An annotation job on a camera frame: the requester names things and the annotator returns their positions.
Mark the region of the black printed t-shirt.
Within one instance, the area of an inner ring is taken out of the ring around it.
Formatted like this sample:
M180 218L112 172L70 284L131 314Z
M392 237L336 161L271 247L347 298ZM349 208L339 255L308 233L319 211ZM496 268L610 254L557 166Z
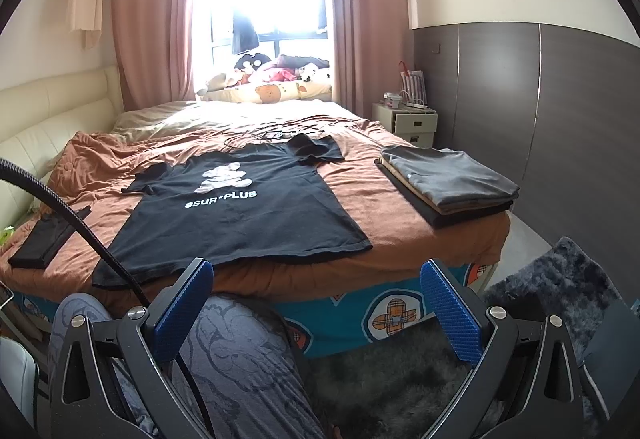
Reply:
M369 251L366 233L318 173L342 159L332 137L296 135L154 164L125 188L141 200L108 249L139 284L178 273L194 258L212 266L255 258L297 265Z

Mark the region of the black clothes pile left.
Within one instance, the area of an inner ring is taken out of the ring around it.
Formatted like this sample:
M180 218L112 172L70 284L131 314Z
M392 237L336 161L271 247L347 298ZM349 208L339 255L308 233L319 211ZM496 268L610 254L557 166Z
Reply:
M12 268L44 270L74 233L75 229L60 214L45 214L9 258L9 265Z

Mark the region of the dark shaggy floor rug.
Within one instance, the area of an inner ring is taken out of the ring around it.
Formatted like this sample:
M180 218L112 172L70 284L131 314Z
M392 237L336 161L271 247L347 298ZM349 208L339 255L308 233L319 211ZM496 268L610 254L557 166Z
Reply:
M484 352L437 318L310 365L311 404L347 438L634 438L639 314L574 241L476 294Z

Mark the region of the brown bed blanket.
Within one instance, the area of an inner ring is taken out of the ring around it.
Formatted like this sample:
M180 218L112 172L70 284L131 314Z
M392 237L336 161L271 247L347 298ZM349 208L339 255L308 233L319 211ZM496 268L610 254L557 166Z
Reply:
M278 142L256 129L78 133L49 185L149 297L197 258L214 266L216 291L272 301L413 279L431 258L497 263L508 215L434 228L376 166L393 144L381 126L327 116Z

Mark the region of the folded black shirt bottom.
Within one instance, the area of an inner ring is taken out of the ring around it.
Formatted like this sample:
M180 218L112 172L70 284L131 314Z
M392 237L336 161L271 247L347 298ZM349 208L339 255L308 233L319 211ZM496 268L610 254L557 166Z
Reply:
M451 227L452 225L459 225L459 223L476 220L492 215L497 215L505 211L509 211L513 202L506 202L500 205L477 208L476 210L469 210L463 212L457 212L454 214L440 214L435 208L428 205L425 201L419 199L419 196L412 193L408 187L406 187L399 179L395 178L393 174L382 164L380 159L374 161L378 170L390 181L390 183L396 188L396 190L404 197L404 199L418 212L418 214L433 228L442 229Z

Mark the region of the teal patterned bed sheet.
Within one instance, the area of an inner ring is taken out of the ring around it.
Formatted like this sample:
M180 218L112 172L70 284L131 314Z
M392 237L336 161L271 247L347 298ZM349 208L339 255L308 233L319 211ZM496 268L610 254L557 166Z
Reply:
M282 318L296 358L307 359L329 357L384 341L434 315L421 293L419 279L298 303L269 305L260 301ZM152 358L149 308L140 333Z

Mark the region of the white bedside cabinet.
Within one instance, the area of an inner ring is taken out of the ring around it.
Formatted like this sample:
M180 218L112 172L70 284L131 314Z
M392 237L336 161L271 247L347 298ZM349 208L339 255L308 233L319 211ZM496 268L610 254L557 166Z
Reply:
M433 109L406 106L393 109L383 103L374 103L372 118L388 132L416 147L427 148L434 144L438 114Z

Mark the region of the dark wood wardrobe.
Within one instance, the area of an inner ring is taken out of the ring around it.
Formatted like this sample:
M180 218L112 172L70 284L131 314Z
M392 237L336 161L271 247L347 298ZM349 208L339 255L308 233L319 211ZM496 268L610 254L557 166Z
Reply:
M639 51L562 26L483 22L412 33L436 142L517 182L515 215L570 237L639 292Z

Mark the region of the striped bag on cabinet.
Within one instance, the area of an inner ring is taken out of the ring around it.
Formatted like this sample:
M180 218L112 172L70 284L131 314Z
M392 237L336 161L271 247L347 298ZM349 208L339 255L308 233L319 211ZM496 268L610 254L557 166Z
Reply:
M427 94L425 78L422 71L411 71L404 61L398 63L401 79L401 95L409 107L425 109Z

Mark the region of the cream padded headboard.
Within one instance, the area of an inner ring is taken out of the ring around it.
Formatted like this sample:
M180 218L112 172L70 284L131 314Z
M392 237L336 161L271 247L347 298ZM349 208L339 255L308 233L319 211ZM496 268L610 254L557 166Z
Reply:
M1 156L43 178L76 133L107 133L122 112L117 66L3 89Z

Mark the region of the bear print long pillow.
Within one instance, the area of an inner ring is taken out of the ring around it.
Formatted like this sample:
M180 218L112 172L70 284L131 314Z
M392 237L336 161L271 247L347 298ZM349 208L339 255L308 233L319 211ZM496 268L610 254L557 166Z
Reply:
M273 69L256 77L242 71L214 76L198 92L201 101L271 104L288 100L332 100L328 83L296 80L287 69Z

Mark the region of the pink right curtain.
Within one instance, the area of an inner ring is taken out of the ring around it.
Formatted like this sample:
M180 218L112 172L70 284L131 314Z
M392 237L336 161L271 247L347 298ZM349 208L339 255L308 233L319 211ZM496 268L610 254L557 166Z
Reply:
M385 92L399 92L412 63L408 0L331 0L334 97L368 118Z

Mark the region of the pink curtain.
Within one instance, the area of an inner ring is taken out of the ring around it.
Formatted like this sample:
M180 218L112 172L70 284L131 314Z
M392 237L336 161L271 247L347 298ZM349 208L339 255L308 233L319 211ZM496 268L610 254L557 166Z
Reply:
M399 92L412 63L408 0L331 0L334 97L368 118L385 92Z
M112 20L127 110L195 98L192 0L112 0Z

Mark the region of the pink left curtain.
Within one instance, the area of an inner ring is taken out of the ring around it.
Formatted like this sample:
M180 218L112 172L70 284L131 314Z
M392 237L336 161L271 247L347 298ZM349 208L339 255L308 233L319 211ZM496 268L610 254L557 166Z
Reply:
M195 98L192 0L112 0L112 20L127 110Z

